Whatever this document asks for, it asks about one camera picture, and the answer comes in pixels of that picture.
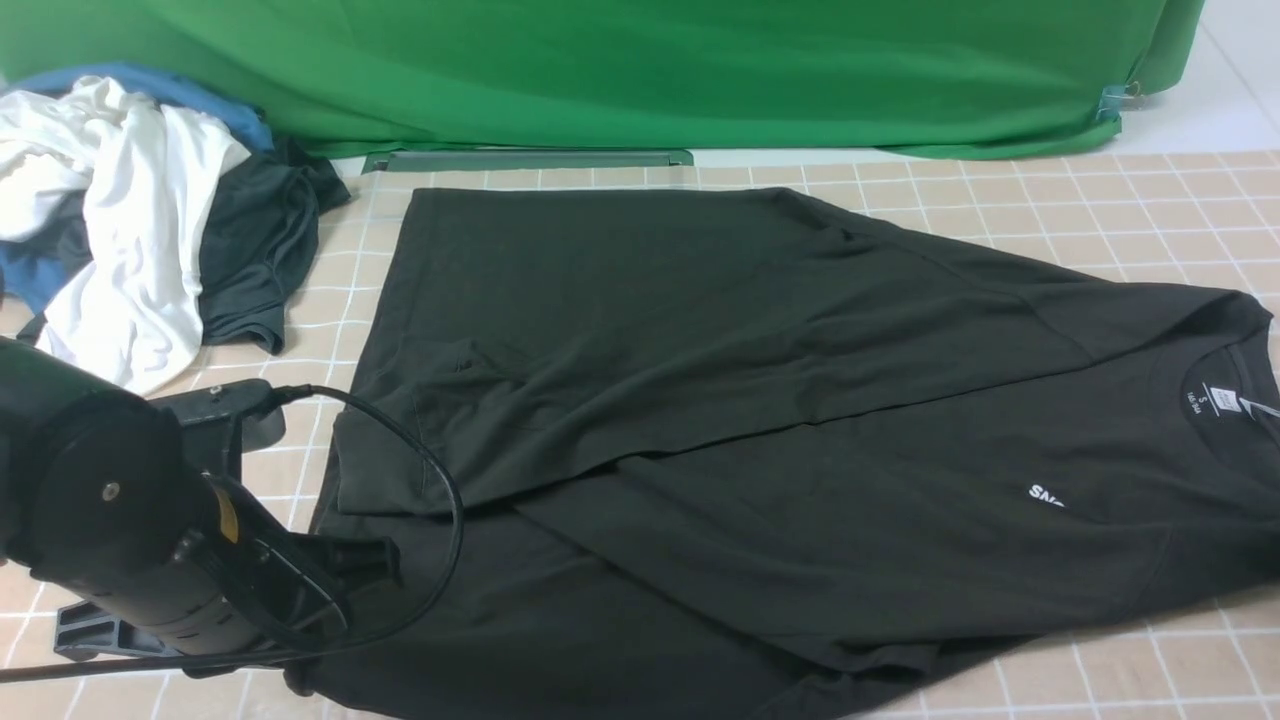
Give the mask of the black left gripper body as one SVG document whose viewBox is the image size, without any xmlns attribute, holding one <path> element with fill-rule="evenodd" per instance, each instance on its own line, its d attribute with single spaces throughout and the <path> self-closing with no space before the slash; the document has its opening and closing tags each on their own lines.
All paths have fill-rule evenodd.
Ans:
<svg viewBox="0 0 1280 720">
<path fill-rule="evenodd" d="M 210 495 L 201 520 L 160 544 L 156 564 L 72 582 L 79 602 L 58 612 L 56 655 L 73 662 L 101 655 L 305 656 L 355 638 L 358 593 L 402 582 L 389 539 L 288 530 L 224 478 L 211 479 Z"/>
</svg>

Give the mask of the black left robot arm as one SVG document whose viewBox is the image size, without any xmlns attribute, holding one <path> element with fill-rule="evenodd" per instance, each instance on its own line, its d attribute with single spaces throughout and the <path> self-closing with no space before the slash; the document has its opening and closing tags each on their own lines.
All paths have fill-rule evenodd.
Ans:
<svg viewBox="0 0 1280 720">
<path fill-rule="evenodd" d="M 294 392 L 148 401 L 19 341 L 1 360 L 3 557 L 79 597 L 60 655 L 315 652 L 352 639 L 358 593 L 401 584 L 388 539 L 294 533 L 244 487 Z"/>
</svg>

